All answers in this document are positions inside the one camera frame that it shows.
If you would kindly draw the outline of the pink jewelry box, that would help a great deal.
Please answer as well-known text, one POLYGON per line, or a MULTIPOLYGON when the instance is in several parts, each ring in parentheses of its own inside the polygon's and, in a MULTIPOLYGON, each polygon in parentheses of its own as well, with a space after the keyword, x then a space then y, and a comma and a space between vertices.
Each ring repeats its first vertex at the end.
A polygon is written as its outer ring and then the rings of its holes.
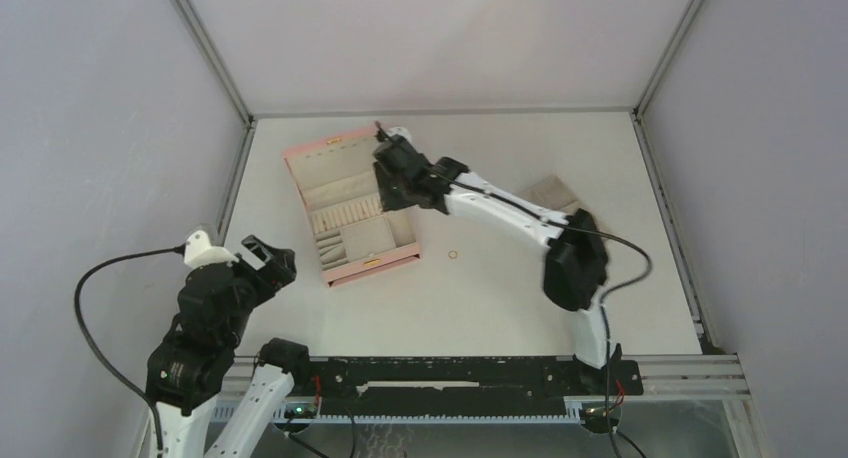
POLYGON ((321 275, 341 286, 421 259, 411 212, 381 201, 373 169, 376 125, 285 150, 321 275))

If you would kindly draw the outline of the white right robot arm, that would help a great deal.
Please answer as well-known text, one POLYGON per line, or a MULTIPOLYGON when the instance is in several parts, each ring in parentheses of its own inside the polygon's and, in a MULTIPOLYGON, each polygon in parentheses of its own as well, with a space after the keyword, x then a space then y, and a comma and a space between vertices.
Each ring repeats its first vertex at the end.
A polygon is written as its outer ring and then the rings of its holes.
POLYGON ((383 208, 435 210, 489 225, 531 249, 541 261, 541 289, 568 313, 579 384, 605 393, 618 378, 600 296, 609 256, 593 216, 537 206, 507 193, 452 158, 430 162, 401 134, 379 130, 373 169, 383 208))

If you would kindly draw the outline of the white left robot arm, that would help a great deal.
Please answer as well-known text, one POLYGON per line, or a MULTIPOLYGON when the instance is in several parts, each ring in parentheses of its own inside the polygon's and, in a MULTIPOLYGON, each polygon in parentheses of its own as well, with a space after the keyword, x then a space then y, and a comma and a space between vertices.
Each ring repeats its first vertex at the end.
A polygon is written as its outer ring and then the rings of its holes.
POLYGON ((147 362, 145 396, 154 405, 156 457, 249 457, 288 395, 305 392, 313 372, 306 346, 274 338, 259 351, 251 381, 212 445, 207 431, 224 378, 252 312, 297 277, 296 254, 250 235, 242 246, 261 262, 193 232, 179 249, 190 272, 178 312, 147 362))

